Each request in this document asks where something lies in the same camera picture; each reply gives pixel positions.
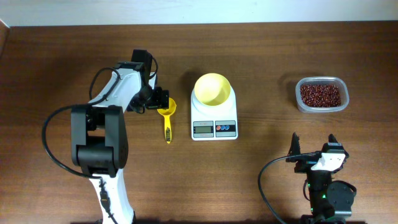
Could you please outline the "yellow plastic measuring scoop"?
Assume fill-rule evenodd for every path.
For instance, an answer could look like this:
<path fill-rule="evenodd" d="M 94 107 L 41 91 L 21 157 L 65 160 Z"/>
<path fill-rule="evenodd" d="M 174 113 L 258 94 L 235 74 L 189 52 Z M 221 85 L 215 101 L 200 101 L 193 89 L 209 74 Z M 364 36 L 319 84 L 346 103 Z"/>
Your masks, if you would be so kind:
<path fill-rule="evenodd" d="M 164 118 L 164 136 L 167 144 L 172 142 L 172 125 L 170 117 L 176 112 L 177 104 L 174 99 L 169 98 L 167 109 L 158 109 L 157 112 Z"/>

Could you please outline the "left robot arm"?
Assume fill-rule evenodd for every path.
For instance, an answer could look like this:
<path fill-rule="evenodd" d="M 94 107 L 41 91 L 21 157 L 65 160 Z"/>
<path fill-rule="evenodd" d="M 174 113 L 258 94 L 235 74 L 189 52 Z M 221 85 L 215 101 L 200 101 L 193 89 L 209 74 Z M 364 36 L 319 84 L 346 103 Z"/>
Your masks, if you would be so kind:
<path fill-rule="evenodd" d="M 124 183 L 129 145 L 124 114 L 166 109 L 169 93 L 157 86 L 155 58 L 134 50 L 111 70 L 111 79 L 86 106 L 71 111 L 72 162 L 87 175 L 103 214 L 100 223 L 134 223 Z"/>

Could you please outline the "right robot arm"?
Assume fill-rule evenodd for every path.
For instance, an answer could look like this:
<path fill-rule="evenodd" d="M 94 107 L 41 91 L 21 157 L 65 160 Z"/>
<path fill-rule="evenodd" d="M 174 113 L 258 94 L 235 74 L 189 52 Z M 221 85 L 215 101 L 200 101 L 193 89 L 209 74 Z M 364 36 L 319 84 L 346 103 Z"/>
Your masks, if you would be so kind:
<path fill-rule="evenodd" d="M 305 174 L 303 191 L 310 202 L 311 214 L 302 215 L 300 223 L 345 223 L 352 216 L 351 206 L 356 187 L 332 175 L 343 169 L 349 154 L 334 135 L 320 151 L 304 154 L 300 151 L 299 137 L 293 133 L 286 162 L 295 163 L 294 172 Z"/>

